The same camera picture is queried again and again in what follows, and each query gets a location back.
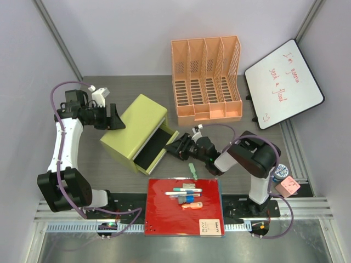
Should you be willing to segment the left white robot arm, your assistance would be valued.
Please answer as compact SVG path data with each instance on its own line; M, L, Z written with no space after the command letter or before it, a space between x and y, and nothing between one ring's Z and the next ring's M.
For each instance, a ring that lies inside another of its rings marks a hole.
M37 185L51 211L77 208L97 208L104 218L112 218L117 205L111 201L108 190L94 190L78 169L78 147L83 128L87 125L98 130L118 130L126 126L120 119L116 105L106 105L108 88L88 88L91 96L82 90L68 90L65 102L54 116L56 141L52 161L47 172L37 177Z

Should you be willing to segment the green metal drawer cabinet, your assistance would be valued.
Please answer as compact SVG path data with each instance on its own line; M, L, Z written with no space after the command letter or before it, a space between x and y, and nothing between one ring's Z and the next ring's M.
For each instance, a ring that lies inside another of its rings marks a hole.
M109 130L100 139L109 155L131 171L151 175L179 131L168 125L165 107L140 94L121 116L124 129Z

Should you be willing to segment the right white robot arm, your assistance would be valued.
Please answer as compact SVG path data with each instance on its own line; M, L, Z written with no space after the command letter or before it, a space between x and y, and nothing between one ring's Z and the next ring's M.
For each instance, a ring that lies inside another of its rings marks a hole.
M205 164L214 176L223 175L239 164L250 175L251 184L246 210L253 216L261 216L268 209L270 200L270 173L279 165L280 149L265 138L245 131L223 152L217 151L207 136L200 132L191 136L185 133L180 139L165 146L167 153L185 161L190 157Z

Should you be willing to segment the green highlighter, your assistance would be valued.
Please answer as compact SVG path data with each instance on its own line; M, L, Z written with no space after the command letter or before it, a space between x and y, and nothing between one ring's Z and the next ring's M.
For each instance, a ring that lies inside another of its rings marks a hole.
M189 166L190 172L191 172L191 174L193 176L193 179L195 181L198 180L198 176L197 176L197 172L196 172L194 164L193 163L189 163L188 166Z

